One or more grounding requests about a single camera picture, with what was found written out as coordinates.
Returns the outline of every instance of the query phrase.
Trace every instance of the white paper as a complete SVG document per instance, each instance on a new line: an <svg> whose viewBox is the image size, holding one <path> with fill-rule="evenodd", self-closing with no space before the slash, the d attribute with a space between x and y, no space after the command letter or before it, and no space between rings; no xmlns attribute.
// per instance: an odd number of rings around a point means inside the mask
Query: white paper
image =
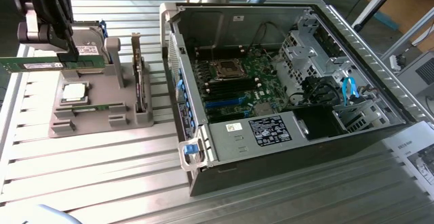
<svg viewBox="0 0 434 224"><path fill-rule="evenodd" d="M422 121L385 139L426 191L434 196L434 130Z"/></svg>

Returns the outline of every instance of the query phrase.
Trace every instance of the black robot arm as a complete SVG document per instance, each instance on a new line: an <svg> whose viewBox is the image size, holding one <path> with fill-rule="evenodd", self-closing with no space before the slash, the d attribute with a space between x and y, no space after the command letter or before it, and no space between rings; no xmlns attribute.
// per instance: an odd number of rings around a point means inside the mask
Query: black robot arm
<svg viewBox="0 0 434 224"><path fill-rule="evenodd" d="M25 16L17 36L21 44L56 51L60 61L76 61L79 52L72 40L71 0L15 0Z"/></svg>

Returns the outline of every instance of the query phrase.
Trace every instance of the warning label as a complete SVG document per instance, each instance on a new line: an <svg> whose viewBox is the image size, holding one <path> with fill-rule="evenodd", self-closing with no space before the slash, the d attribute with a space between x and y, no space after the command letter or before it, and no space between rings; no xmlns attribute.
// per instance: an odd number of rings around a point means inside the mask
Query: warning label
<svg viewBox="0 0 434 224"><path fill-rule="evenodd" d="M248 121L259 146L292 140L280 116Z"/></svg>
<svg viewBox="0 0 434 224"><path fill-rule="evenodd" d="M99 55L96 46L77 46L80 55Z"/></svg>

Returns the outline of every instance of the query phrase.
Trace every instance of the green circuit board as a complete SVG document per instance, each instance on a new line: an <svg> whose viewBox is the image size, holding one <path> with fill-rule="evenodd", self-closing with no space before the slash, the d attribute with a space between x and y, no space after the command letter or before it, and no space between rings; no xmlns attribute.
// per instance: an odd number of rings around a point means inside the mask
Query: green circuit board
<svg viewBox="0 0 434 224"><path fill-rule="evenodd" d="M274 72L274 67L271 65L270 59L266 54L262 54L262 50L251 50L250 53L236 61L240 63L244 70L246 78L258 78L259 87L252 90L240 91L235 94L238 98L243 98L243 102L235 106L220 106L215 108L206 108L206 113L208 118L212 115L235 115L236 113L244 113L244 118L259 116L256 113L258 104L267 104L271 107L272 113L278 113L283 107L287 105L287 95L283 91L283 86ZM198 82L198 87L203 88L206 84L206 79L199 76L203 71L208 69L212 79L218 76L218 71L212 65L208 66L194 66L195 78ZM199 90L203 105L206 107L206 98L208 94L203 89Z"/></svg>
<svg viewBox="0 0 434 224"><path fill-rule="evenodd" d="M48 57L5 57L0 65L9 73L39 72L52 70L101 69L105 66L100 55L80 55L77 61L60 62L56 56Z"/></svg>
<svg viewBox="0 0 434 224"><path fill-rule="evenodd" d="M111 106L121 106L123 103L112 103L112 104L103 104L103 105L85 105L85 106L72 106L67 108L57 108L56 111L68 111L72 110L73 112L84 112L84 111L105 111L109 110Z"/></svg>

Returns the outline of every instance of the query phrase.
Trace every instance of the blue pcie slot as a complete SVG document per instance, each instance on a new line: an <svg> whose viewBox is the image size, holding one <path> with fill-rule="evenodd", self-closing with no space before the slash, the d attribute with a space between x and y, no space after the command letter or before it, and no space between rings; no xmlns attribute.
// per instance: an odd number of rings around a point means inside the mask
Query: blue pcie slot
<svg viewBox="0 0 434 224"><path fill-rule="evenodd" d="M222 106L239 106L246 99L246 96L242 98L226 100L226 101L215 101L215 102L206 102L204 107L206 109L222 107Z"/></svg>

